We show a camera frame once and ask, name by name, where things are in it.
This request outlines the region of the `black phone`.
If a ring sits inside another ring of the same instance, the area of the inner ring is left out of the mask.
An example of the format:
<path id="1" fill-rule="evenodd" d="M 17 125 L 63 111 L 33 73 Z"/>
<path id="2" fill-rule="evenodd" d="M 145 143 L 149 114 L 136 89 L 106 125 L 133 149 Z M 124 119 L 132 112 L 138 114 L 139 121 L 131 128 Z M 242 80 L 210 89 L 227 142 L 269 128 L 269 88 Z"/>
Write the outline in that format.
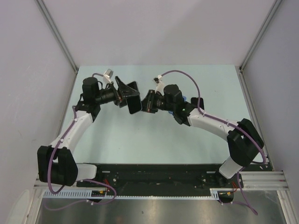
<path id="1" fill-rule="evenodd" d="M 139 92 L 136 81 L 129 83 L 128 86 L 133 88 L 135 91 Z M 142 101 L 140 95 L 128 98 L 127 106 L 130 114 L 140 112 L 142 110 Z"/>

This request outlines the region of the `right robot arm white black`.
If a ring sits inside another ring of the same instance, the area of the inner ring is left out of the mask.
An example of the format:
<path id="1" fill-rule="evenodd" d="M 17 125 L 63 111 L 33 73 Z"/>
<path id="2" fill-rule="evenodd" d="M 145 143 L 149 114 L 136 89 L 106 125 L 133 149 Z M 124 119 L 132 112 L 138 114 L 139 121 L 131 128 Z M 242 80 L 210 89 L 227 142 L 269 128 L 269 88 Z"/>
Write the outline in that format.
<path id="1" fill-rule="evenodd" d="M 215 181 L 220 187 L 227 187 L 233 176 L 253 162 L 264 147 L 264 142 L 253 123 L 248 119 L 226 121 L 213 117 L 194 104 L 185 101 L 175 84 L 164 87 L 164 92 L 149 90 L 142 100 L 142 110 L 156 113 L 159 110 L 171 112 L 177 123 L 206 130 L 228 143 L 229 157 L 220 166 Z"/>

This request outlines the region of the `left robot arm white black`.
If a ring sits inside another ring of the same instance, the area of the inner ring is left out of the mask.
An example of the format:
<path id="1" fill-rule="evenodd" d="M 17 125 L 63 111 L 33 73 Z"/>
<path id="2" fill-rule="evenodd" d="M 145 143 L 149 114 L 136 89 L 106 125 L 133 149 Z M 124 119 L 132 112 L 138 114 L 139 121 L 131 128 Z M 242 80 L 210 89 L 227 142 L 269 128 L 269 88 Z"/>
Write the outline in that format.
<path id="1" fill-rule="evenodd" d="M 142 108 L 140 92 L 135 81 L 125 84 L 119 77 L 109 81 L 107 87 L 96 77 L 83 80 L 82 93 L 73 106 L 73 119 L 69 127 L 48 146 L 40 146 L 37 151 L 38 175 L 41 182 L 71 186 L 75 182 L 87 180 L 92 186 L 103 182 L 103 174 L 93 164 L 76 163 L 73 152 L 87 128 L 96 120 L 101 105 L 113 102 L 122 108 L 127 106 L 130 114 Z"/>

